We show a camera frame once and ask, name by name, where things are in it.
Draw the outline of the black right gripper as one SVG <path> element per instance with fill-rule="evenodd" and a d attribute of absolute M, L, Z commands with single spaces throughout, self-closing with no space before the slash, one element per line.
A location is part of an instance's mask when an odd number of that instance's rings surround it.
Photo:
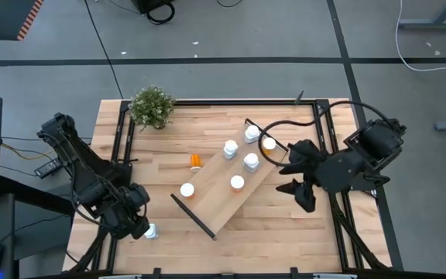
<path fill-rule="evenodd" d="M 316 167 L 309 169 L 309 163 L 299 162 L 287 164 L 279 174 L 306 173 L 313 179 L 314 184 L 330 193 L 337 193 L 347 188 L 347 162 L 343 153 L 336 153 Z M 293 179 L 290 183 L 276 187 L 278 192 L 294 196 L 295 202 L 305 211 L 314 212 L 316 209 L 316 198 L 309 181 L 298 182 Z"/>

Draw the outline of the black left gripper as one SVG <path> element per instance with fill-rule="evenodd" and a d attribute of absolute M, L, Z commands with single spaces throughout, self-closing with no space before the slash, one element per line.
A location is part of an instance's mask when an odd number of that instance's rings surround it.
<path fill-rule="evenodd" d="M 145 216 L 135 221 L 126 212 L 109 212 L 108 224 L 114 239 L 123 239 L 129 234 L 133 239 L 139 239 L 149 230 L 149 220 Z"/>

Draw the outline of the wooden tray board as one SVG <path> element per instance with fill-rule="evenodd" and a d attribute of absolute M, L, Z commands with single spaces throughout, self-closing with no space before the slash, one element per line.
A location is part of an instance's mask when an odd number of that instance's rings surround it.
<path fill-rule="evenodd" d="M 275 169 L 275 165 L 259 152 L 257 142 L 247 144 L 244 141 L 246 128 L 254 124 L 252 120 L 246 119 L 238 132 L 229 137 L 238 144 L 238 152 L 231 160 L 227 160 L 223 150 L 219 150 L 188 181 L 195 188 L 193 198 L 184 198 L 180 192 L 170 195 L 212 239 L 216 239 L 216 233 Z M 256 153 L 259 157 L 259 168 L 253 173 L 248 172 L 243 166 L 243 159 L 248 153 Z M 233 191 L 230 185 L 234 175 L 240 175 L 245 179 L 245 186 L 239 192 Z"/>

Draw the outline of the black power adapter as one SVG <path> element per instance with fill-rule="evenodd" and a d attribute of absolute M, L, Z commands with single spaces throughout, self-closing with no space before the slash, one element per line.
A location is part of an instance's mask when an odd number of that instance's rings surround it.
<path fill-rule="evenodd" d="M 54 175 L 61 168 L 62 168 L 62 164 L 61 164 L 60 160 L 55 158 L 55 159 L 48 161 L 44 165 L 36 168 L 34 170 L 34 173 L 40 179 L 44 179 L 45 177 Z"/>

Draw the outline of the green potted plant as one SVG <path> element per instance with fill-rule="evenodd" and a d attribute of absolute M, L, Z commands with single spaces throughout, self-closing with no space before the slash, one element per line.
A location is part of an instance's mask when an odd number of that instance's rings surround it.
<path fill-rule="evenodd" d="M 142 88 L 130 100 L 129 111 L 133 122 L 142 128 L 164 129 L 170 123 L 170 115 L 177 100 L 162 88 Z"/>

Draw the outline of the grey metal stand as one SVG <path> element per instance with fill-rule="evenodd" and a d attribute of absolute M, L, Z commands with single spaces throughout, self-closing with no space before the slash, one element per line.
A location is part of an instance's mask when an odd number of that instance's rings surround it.
<path fill-rule="evenodd" d="M 403 0 L 400 0 L 400 12 L 396 21 L 399 29 L 446 29 L 446 6 L 432 19 L 402 19 Z"/>

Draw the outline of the black equipment box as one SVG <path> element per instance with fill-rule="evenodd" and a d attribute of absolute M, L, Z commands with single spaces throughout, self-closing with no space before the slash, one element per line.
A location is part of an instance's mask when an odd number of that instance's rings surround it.
<path fill-rule="evenodd" d="M 161 6 L 167 5 L 172 7 L 173 0 L 130 0 L 135 8 L 141 13 L 146 14 Z"/>

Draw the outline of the black hazard-striped mat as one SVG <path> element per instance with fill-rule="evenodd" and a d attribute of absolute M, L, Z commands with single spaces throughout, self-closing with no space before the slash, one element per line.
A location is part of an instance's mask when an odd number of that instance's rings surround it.
<path fill-rule="evenodd" d="M 0 40 L 25 39 L 44 0 L 0 0 Z"/>

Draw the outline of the black metal table frame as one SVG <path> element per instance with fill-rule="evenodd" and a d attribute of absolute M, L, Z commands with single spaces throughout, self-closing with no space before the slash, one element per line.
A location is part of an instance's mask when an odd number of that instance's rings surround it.
<path fill-rule="evenodd" d="M 101 102 L 91 146 L 100 157 L 131 153 L 132 178 L 151 198 L 147 216 L 160 228 L 157 239 L 118 241 L 106 239 L 99 267 L 112 274 L 148 277 L 159 270 L 163 277 L 209 274 L 286 276 L 292 268 L 301 273 L 341 269 L 338 244 L 328 196 L 315 190 L 317 207 L 305 212 L 293 199 L 277 191 L 287 177 L 272 171 L 211 238 L 172 199 L 181 184 L 192 177 L 190 155 L 207 163 L 236 133 L 245 120 L 260 126 L 296 116 L 299 126 L 273 131 L 281 143 L 317 139 L 309 126 L 314 105 L 291 99 L 184 99 L 176 103 L 170 124 L 161 130 L 131 128 L 121 116 L 122 102 Z"/>

